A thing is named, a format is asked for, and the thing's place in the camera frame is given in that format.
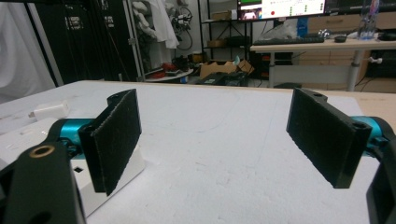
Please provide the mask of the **computer monitor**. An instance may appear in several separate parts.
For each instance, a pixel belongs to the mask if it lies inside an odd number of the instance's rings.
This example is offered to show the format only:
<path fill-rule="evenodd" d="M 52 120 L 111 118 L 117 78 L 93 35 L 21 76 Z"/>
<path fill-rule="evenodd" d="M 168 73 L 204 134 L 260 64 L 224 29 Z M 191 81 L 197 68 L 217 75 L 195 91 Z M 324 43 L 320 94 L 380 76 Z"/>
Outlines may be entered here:
<path fill-rule="evenodd" d="M 267 21 L 321 15 L 326 0 L 237 0 L 240 21 Z"/>

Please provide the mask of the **clear plastic bottle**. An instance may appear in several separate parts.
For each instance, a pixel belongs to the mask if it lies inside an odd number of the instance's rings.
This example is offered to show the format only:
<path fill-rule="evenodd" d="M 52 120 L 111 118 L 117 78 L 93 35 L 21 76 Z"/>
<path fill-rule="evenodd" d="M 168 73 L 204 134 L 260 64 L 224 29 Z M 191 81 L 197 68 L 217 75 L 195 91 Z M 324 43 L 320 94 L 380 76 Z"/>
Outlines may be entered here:
<path fill-rule="evenodd" d="M 363 0 L 361 5 L 361 20 L 357 32 L 357 38 L 359 40 L 370 40 L 375 37 L 380 1 Z"/>

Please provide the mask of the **round white table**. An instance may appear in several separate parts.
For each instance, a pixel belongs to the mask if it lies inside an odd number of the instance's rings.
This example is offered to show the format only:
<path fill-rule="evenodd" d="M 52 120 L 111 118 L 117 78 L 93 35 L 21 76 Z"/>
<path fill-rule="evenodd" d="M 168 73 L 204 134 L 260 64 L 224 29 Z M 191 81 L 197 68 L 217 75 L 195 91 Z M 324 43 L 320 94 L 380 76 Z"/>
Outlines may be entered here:
<path fill-rule="evenodd" d="M 155 73 L 149 73 L 148 76 L 146 77 L 145 81 L 146 82 L 165 82 L 165 81 L 174 80 L 177 78 L 182 78 L 182 77 L 188 76 L 192 72 L 193 72 L 192 69 L 189 69 L 188 71 L 177 70 L 174 72 L 165 72 L 163 77 L 155 77 Z"/>

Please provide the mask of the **black curtain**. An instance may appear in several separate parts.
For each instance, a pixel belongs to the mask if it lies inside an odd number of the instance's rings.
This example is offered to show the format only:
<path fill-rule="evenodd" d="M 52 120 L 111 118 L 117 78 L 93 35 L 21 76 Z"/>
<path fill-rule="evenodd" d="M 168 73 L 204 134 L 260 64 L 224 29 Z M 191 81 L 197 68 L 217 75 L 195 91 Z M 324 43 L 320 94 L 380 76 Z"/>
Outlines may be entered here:
<path fill-rule="evenodd" d="M 38 0 L 28 8 L 63 83 L 137 80 L 123 0 Z"/>

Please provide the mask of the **white charger plug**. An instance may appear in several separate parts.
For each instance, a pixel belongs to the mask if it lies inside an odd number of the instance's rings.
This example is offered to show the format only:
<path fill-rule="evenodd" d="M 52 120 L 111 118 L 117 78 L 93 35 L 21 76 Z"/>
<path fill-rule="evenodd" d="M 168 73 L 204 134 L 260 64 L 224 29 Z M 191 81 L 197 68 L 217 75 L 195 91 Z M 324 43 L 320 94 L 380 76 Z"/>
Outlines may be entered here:
<path fill-rule="evenodd" d="M 28 114 L 29 118 L 36 120 L 42 119 L 62 119 L 66 118 L 69 114 L 70 107 L 66 100 L 49 102 L 38 105 L 32 112 Z"/>

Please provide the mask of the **black keyboard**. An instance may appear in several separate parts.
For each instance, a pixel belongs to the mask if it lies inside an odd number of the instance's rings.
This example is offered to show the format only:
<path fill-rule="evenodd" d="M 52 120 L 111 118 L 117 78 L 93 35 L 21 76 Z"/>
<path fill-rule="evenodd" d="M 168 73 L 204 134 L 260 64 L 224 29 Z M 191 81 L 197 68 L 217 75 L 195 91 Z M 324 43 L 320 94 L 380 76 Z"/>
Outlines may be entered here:
<path fill-rule="evenodd" d="M 253 46 L 267 46 L 267 45 L 293 45 L 293 44 L 313 44 L 323 43 L 325 39 L 323 37 L 305 37 L 305 38 L 292 38 L 292 39 L 266 39 L 257 40 L 253 43 Z"/>

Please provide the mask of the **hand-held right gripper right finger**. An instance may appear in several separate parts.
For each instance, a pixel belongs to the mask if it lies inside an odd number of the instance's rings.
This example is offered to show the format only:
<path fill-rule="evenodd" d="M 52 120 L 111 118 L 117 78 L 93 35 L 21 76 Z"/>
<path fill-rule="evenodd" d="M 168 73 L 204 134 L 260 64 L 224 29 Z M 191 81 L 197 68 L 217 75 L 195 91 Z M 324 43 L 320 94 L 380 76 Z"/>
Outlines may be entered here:
<path fill-rule="evenodd" d="M 292 94 L 287 133 L 335 189 L 350 187 L 372 127 L 305 89 Z"/>

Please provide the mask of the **wooden desk with white legs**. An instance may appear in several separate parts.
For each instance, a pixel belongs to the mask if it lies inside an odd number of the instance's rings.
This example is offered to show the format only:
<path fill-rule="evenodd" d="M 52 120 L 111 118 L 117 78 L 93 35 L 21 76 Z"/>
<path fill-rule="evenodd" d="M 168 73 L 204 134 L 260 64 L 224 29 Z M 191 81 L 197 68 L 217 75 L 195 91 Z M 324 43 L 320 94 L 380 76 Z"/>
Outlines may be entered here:
<path fill-rule="evenodd" d="M 323 43 L 296 45 L 252 46 L 251 51 L 269 53 L 269 88 L 276 83 L 327 83 L 346 84 L 347 91 L 354 91 L 361 68 L 364 51 L 396 49 L 396 41 L 348 39 L 344 43 L 325 40 Z M 279 52 L 309 52 L 353 50 L 354 57 L 350 65 L 276 65 L 275 54 Z"/>

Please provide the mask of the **silver metal stand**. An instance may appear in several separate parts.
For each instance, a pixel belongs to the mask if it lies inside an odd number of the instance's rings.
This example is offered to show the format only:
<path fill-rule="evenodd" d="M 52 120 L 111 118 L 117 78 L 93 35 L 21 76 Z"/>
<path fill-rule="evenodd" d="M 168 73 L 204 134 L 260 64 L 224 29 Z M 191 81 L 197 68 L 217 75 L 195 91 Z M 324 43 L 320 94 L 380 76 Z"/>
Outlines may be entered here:
<path fill-rule="evenodd" d="M 132 51 L 134 54 L 134 61 L 135 61 L 135 66 L 136 66 L 136 71 L 137 71 L 136 80 L 139 82 L 144 82 L 146 79 L 145 79 L 145 74 L 144 74 L 143 63 L 141 60 L 138 35 L 137 35 L 136 29 L 135 29 L 134 12 L 133 12 L 132 2 L 133 2 L 132 0 L 123 0 L 123 6 L 124 6 L 124 10 L 125 10 L 127 26 L 128 26 L 129 35 L 130 35 L 130 37 L 128 39 L 128 43 L 132 47 Z"/>

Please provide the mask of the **black computer tower green sticker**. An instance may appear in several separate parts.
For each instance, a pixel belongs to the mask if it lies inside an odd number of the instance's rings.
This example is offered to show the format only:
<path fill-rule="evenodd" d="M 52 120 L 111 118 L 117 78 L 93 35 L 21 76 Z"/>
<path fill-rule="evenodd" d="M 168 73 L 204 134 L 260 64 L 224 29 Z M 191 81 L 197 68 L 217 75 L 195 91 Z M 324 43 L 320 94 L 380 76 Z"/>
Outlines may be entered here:
<path fill-rule="evenodd" d="M 199 85 L 212 85 L 212 86 L 224 86 L 225 79 L 228 76 L 227 73 L 211 73 L 203 79 L 198 81 Z"/>

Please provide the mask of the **open cardboard box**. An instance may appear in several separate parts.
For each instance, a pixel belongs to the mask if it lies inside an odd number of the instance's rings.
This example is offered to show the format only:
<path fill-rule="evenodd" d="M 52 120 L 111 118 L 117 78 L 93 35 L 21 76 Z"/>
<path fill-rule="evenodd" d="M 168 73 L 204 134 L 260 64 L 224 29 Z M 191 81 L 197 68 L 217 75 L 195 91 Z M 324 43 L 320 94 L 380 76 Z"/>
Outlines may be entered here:
<path fill-rule="evenodd" d="M 235 64 L 234 61 L 210 61 L 200 66 L 200 78 L 205 78 L 217 72 L 229 74 L 239 71 L 251 74 L 254 67 L 247 60 L 242 60 L 239 64 Z"/>

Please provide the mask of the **hanging white garment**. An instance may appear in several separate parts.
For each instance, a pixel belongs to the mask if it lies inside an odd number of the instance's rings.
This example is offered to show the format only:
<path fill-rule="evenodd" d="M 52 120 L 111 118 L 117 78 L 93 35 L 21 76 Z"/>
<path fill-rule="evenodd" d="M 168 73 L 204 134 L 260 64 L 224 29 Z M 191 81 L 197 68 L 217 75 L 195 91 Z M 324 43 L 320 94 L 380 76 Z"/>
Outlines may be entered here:
<path fill-rule="evenodd" d="M 179 45 L 164 0 L 133 1 L 132 6 L 133 13 L 138 20 L 138 27 L 146 35 L 158 42 L 164 42 L 168 49 L 175 49 Z"/>

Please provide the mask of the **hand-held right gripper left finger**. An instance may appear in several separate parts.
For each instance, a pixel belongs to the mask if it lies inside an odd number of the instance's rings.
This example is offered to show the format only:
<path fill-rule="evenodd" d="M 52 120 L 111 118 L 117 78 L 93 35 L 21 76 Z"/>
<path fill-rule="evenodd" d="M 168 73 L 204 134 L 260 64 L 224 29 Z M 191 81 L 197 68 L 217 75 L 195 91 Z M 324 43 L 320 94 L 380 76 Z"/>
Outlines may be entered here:
<path fill-rule="evenodd" d="M 78 129 L 96 192 L 115 190 L 141 133 L 136 89 L 109 96 L 107 108 Z"/>

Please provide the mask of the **clear plastic bag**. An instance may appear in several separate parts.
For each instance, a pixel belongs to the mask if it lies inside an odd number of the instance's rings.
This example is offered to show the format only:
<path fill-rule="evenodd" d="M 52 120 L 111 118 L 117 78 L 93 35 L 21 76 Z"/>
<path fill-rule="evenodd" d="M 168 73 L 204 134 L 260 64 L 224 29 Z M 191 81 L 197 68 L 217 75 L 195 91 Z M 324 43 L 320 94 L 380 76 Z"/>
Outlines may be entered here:
<path fill-rule="evenodd" d="M 297 25 L 295 23 L 284 22 L 264 33 L 262 38 L 267 39 L 293 39 L 297 37 Z"/>

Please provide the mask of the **white power strip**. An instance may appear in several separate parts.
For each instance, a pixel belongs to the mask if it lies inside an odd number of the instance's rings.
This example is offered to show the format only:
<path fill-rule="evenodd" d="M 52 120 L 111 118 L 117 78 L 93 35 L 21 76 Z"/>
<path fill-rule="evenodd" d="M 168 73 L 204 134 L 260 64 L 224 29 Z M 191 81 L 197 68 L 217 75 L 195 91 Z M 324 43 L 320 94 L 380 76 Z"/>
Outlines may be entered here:
<path fill-rule="evenodd" d="M 43 119 L 15 131 L 0 134 L 0 171 L 14 162 L 23 151 L 43 142 L 55 121 L 56 119 L 53 118 Z M 71 167 L 74 169 L 85 217 L 88 217 L 139 175 L 145 168 L 145 162 L 142 158 L 140 147 L 136 146 L 117 187 L 109 196 L 105 193 L 96 193 L 94 191 L 88 164 L 84 156 L 73 158 Z"/>

